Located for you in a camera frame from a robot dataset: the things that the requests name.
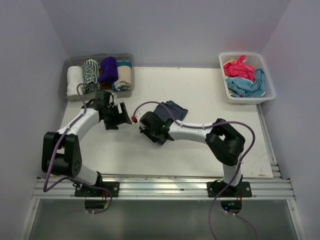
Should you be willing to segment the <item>dark grey towel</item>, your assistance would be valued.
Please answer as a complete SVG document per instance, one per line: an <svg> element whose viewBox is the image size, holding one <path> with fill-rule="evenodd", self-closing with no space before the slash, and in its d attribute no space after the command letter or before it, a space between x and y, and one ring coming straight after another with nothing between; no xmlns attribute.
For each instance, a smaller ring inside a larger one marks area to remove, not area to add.
<svg viewBox="0 0 320 240"><path fill-rule="evenodd" d="M188 109L183 108L180 105L176 104L172 100L161 102L161 105L158 105L153 112L164 122L167 121L167 119L171 119L172 116L163 106L169 109L173 117L179 121L182 121L186 117L189 111Z"/></svg>

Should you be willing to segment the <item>purple towel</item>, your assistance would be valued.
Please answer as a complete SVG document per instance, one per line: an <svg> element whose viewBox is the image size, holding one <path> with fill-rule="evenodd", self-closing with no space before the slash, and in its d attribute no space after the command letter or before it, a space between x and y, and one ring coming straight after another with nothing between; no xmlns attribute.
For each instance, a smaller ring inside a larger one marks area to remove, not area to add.
<svg viewBox="0 0 320 240"><path fill-rule="evenodd" d="M98 82L100 84L112 84L118 80L118 65L115 57L109 56L102 60L100 63L100 69L102 70L102 74L98 78Z"/></svg>

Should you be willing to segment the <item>clear plastic tray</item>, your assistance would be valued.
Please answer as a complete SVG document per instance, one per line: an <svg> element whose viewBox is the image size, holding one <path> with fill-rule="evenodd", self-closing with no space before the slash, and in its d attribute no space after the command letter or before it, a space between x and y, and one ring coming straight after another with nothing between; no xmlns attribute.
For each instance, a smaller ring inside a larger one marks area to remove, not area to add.
<svg viewBox="0 0 320 240"><path fill-rule="evenodd" d="M134 63L134 56L131 53L100 53L100 54L92 54L92 55L82 55L82 56L73 56L69 57L64 61L61 75L60 75L60 82L58 87L58 95L60 98L64 97L68 101L78 102L81 100L79 95L77 94L77 90L74 90L74 93L71 95L67 95L67 73L68 68L72 66L82 66L86 60L93 59L100 64L100 62L105 59L106 57L115 57L117 61L129 61L131 63L131 89L126 91L116 91L114 94L117 96L118 99L129 98L132 95L132 92L135 88L135 63Z"/></svg>

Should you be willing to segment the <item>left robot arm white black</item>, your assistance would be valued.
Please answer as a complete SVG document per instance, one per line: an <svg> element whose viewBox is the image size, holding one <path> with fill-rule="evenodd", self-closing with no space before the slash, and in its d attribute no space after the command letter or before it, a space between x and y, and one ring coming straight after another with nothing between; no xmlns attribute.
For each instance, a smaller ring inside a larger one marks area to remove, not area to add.
<svg viewBox="0 0 320 240"><path fill-rule="evenodd" d="M84 165L80 148L80 141L99 122L104 123L106 130L117 130L121 124L132 123L124 102L91 100L65 127L44 135L41 169L46 173L45 193L63 180L86 186L87 192L95 197L103 193L100 173Z"/></svg>

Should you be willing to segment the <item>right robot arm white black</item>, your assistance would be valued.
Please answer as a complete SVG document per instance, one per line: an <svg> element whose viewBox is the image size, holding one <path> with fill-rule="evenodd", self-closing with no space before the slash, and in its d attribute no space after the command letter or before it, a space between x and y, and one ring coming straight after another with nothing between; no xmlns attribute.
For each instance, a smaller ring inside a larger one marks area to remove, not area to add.
<svg viewBox="0 0 320 240"><path fill-rule="evenodd" d="M244 151L245 138L222 118L209 124L151 120L142 117L139 120L140 132L154 143L160 145L166 141L186 140L206 144L223 167L223 192L227 196L235 196L240 190L243 175L238 170L239 158Z"/></svg>

